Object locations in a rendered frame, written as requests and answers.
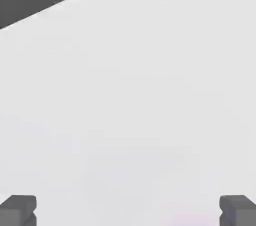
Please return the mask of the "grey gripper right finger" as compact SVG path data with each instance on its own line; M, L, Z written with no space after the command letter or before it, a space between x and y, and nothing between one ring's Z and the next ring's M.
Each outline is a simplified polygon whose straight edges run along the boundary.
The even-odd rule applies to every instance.
M256 226L256 204L245 195L222 195L219 226Z

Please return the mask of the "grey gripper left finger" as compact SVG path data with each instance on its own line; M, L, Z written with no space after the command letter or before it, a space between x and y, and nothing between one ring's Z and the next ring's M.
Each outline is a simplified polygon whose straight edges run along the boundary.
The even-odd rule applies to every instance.
M34 195L11 195L0 204L0 226L37 226Z

